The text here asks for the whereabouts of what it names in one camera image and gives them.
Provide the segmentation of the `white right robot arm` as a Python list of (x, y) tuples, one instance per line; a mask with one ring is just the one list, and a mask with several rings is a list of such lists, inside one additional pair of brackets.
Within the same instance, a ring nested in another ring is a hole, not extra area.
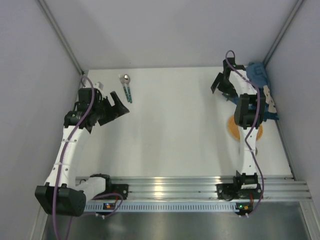
[(259, 186), (256, 141), (264, 120), (266, 97), (247, 78), (244, 65), (236, 64), (235, 57), (226, 57), (222, 63), (223, 72), (218, 73), (210, 89), (213, 93), (219, 90), (231, 99), (237, 98), (233, 119), (239, 131), (242, 166), (233, 178), (234, 184), (241, 190), (256, 189)]

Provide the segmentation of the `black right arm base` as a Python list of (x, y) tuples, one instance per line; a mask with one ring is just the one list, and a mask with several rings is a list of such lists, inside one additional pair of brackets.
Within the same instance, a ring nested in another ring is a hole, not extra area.
[(249, 200), (253, 197), (258, 200), (262, 195), (262, 187), (258, 180), (257, 173), (246, 175), (236, 173), (232, 178), (232, 183), (220, 183), (216, 185), (219, 200)]

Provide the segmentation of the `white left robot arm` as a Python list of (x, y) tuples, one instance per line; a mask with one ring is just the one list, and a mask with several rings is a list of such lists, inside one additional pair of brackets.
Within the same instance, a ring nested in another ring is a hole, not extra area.
[(55, 163), (44, 185), (38, 185), (34, 193), (47, 214), (79, 217), (88, 201), (113, 192), (111, 177), (103, 173), (92, 174), (89, 179), (76, 184), (79, 160), (93, 127), (106, 125), (130, 112), (115, 91), (110, 96), (113, 104), (101, 89), (81, 88), (73, 110), (65, 115)]

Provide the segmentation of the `blue cartoon placemat cloth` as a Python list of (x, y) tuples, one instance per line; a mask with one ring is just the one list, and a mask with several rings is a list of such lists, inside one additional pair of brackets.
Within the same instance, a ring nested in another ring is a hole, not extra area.
[(270, 82), (265, 70), (265, 66), (262, 62), (250, 62), (245, 69), (247, 78), (252, 83), (257, 85), (265, 95), (265, 109), (263, 120), (265, 122), (268, 119), (275, 121), (279, 120), (275, 102), (271, 96)]

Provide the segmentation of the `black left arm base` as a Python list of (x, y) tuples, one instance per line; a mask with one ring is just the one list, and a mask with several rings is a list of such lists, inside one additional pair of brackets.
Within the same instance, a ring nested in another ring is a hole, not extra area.
[(106, 199), (108, 200), (120, 200), (121, 197), (115, 194), (119, 194), (122, 196), (123, 200), (126, 200), (129, 193), (129, 185), (125, 182), (116, 183), (116, 181), (112, 177), (108, 177), (107, 179), (107, 189), (106, 194), (110, 194)]

